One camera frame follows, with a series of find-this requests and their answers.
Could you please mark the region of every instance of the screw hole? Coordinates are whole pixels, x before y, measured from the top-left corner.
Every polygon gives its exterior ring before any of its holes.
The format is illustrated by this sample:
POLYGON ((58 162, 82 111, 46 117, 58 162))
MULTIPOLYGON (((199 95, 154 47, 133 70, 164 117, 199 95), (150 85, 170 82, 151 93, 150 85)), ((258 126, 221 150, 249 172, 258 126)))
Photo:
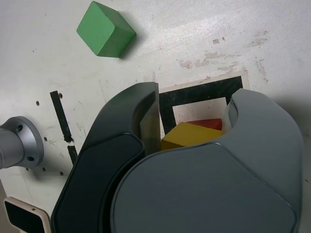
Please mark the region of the screw hole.
POLYGON ((26 158, 28 161, 33 161, 33 160, 35 160, 33 157, 31 157, 31 156, 28 156, 27 158, 26 158))
POLYGON ((17 126, 17 128, 16 128, 16 132, 18 133, 18 132, 22 131, 22 129, 23 129, 23 126, 22 126, 22 125, 19 125, 19 126, 17 126))

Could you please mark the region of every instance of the wooden block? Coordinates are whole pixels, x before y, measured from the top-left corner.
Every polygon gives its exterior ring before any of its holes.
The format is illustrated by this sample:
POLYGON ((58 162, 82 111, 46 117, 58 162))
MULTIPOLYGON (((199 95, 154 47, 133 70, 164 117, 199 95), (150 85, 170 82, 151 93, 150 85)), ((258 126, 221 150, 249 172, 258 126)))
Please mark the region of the wooden block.
POLYGON ((161 150, 194 146, 214 140, 222 135, 219 130, 181 122, 161 140, 161 150))
POLYGON ((93 1, 77 33, 97 56, 120 57, 136 32, 114 9, 93 1))
POLYGON ((221 119, 195 120, 195 121, 188 121, 187 123, 215 130, 222 130, 223 128, 223 122, 221 119))

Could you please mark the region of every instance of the black strip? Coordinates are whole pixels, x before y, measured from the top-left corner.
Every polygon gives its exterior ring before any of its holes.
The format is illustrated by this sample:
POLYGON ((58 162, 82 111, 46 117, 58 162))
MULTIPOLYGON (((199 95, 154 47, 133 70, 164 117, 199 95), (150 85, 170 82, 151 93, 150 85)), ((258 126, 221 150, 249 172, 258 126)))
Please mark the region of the black strip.
POLYGON ((73 139, 72 139, 71 133, 70 133, 70 129, 69 129, 69 126, 68 126, 68 123, 66 120, 66 116, 64 113, 64 109, 63 109, 62 103, 61 103, 59 96, 58 96, 58 92, 53 91, 50 93, 50 96, 51 96, 51 99, 52 99, 52 102, 54 105, 54 109, 56 111, 56 115, 58 118, 60 128, 62 129, 62 132, 64 135, 64 140, 68 143, 73 142, 73 139))
POLYGON ((188 103, 196 103, 205 100, 213 100, 225 97, 229 104, 231 96, 240 88, 243 88, 241 76, 223 79, 212 83, 160 93, 160 114, 165 134, 176 126, 173 106, 188 103))
POLYGON ((72 162, 72 164, 74 164, 77 160, 77 157, 78 157, 76 147, 75 146, 67 146, 67 149, 68 149, 68 152, 70 155, 71 162, 72 162))

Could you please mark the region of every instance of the black square marker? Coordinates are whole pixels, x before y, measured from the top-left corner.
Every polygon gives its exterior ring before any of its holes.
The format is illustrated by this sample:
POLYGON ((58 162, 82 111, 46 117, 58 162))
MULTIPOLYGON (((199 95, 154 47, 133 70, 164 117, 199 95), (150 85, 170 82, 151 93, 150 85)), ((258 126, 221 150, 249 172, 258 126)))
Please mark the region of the black square marker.
POLYGON ((164 133, 167 134, 176 126, 173 106, 196 103, 225 97, 229 104, 231 96, 243 88, 241 76, 223 79, 211 83, 190 86, 175 91, 159 94, 160 114, 164 133))

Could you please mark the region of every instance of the green cube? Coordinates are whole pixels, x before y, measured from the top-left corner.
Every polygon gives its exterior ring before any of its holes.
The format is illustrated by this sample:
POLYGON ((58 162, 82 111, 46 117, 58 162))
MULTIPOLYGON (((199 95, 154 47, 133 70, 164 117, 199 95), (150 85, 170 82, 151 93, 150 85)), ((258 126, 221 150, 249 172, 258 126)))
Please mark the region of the green cube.
POLYGON ((120 57, 136 36, 118 11, 95 1, 88 7, 77 33, 100 57, 120 57))

